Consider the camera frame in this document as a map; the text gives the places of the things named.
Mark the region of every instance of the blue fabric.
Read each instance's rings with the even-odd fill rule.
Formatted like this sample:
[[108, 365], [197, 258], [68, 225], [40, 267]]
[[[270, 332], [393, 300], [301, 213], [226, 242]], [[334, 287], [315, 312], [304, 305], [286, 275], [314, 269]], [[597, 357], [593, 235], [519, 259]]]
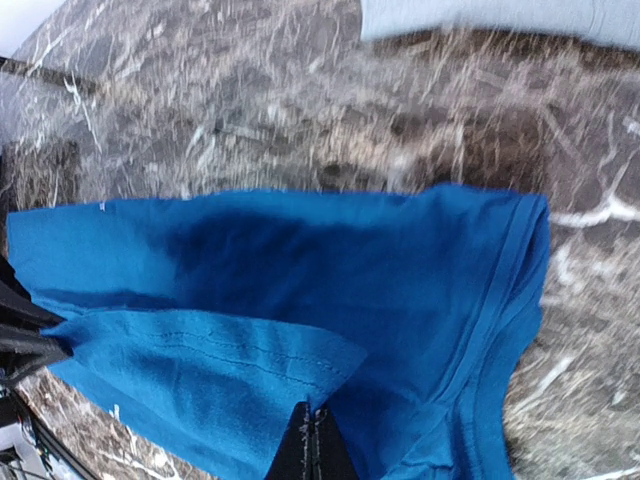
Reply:
[[53, 367], [196, 466], [262, 478], [297, 401], [362, 479], [511, 478], [509, 377], [541, 321], [542, 197], [229, 192], [12, 214]]

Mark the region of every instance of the stitching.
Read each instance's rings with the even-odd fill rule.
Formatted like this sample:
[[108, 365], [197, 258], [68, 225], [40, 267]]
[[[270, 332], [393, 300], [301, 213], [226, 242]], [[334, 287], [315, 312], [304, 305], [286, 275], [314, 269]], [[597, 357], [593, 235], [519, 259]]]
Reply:
[[322, 393], [323, 395], [326, 395], [327, 397], [331, 396], [331, 393], [327, 390], [325, 390], [324, 388], [322, 388], [320, 385], [316, 385], [315, 383], [310, 383], [310, 382], [305, 382], [304, 380], [300, 380], [298, 378], [293, 378], [293, 377], [289, 377], [287, 375], [283, 375], [281, 373], [277, 373], [277, 372], [273, 372], [271, 370], [267, 370], [266, 368], [262, 368], [259, 365], [255, 365], [253, 363], [246, 363], [246, 362], [240, 362], [240, 361], [236, 361], [236, 360], [229, 360], [227, 358], [221, 358], [221, 357], [216, 357], [215, 355], [210, 355], [208, 353], [202, 352], [196, 348], [192, 348], [192, 347], [188, 347], [186, 345], [151, 345], [153, 347], [165, 347], [165, 348], [186, 348], [187, 350], [191, 350], [193, 352], [199, 353], [200, 355], [204, 355], [205, 357], [209, 357], [212, 358], [214, 360], [218, 360], [221, 362], [226, 362], [226, 363], [230, 363], [232, 365], [242, 365], [245, 367], [253, 367], [253, 368], [257, 368], [258, 370], [261, 370], [265, 373], [269, 373], [275, 377], [279, 377], [285, 380], [291, 380], [293, 382], [297, 382], [300, 383], [302, 385], [306, 385], [308, 387], [313, 387], [316, 390], [318, 390], [320, 393]]
[[328, 370], [336, 375], [338, 375], [340, 378], [342, 378], [343, 380], [348, 380], [349, 376], [345, 375], [344, 373], [342, 373], [340, 370], [334, 368], [333, 366], [324, 363], [320, 360], [314, 360], [311, 358], [305, 358], [305, 357], [293, 357], [290, 355], [286, 355], [284, 353], [277, 353], [277, 352], [272, 352], [270, 350], [265, 350], [264, 348], [260, 348], [260, 347], [256, 347], [254, 345], [248, 345], [248, 344], [234, 344], [234, 343], [224, 343], [224, 342], [218, 342], [215, 340], [211, 340], [207, 337], [202, 337], [200, 335], [196, 335], [193, 333], [188, 333], [188, 332], [170, 332], [170, 333], [163, 333], [163, 334], [145, 334], [145, 335], [136, 335], [136, 336], [144, 336], [147, 338], [169, 338], [169, 337], [174, 337], [174, 336], [188, 336], [188, 337], [194, 337], [197, 338], [198, 340], [204, 340], [205, 342], [208, 342], [212, 345], [218, 345], [220, 347], [230, 347], [230, 348], [235, 348], [237, 350], [240, 350], [242, 348], [248, 348], [248, 349], [252, 349], [252, 350], [257, 350], [259, 352], [262, 353], [266, 353], [269, 355], [273, 355], [275, 357], [279, 357], [279, 358], [285, 358], [287, 360], [297, 360], [301, 363], [307, 364], [307, 365], [317, 365], [322, 367], [325, 370]]

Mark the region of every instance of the gray fabric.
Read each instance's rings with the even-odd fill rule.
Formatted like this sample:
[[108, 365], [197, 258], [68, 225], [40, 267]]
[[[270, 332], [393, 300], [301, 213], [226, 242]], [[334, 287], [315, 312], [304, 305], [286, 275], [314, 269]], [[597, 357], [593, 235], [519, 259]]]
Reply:
[[362, 0], [362, 39], [440, 27], [572, 35], [640, 50], [640, 0]]

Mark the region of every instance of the marble countertop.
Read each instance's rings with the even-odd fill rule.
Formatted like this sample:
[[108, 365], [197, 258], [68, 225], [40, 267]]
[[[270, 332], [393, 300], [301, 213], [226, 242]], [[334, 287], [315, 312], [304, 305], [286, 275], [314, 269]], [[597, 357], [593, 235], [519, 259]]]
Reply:
[[[505, 406], [514, 469], [640, 478], [640, 55], [359, 28], [357, 0], [69, 0], [0, 70], [4, 213], [251, 187], [545, 193], [545, 323]], [[22, 391], [105, 480], [208, 478], [47, 371]]]

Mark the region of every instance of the marble surface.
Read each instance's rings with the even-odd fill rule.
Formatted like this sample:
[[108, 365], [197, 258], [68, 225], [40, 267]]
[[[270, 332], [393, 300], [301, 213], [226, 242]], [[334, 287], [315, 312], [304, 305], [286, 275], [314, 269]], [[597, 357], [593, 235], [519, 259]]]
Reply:
[[[545, 323], [505, 406], [514, 469], [640, 478], [640, 56], [359, 28], [356, 0], [69, 0], [0, 72], [2, 208], [449, 180], [546, 193]], [[207, 478], [48, 372], [22, 391], [104, 479]]]

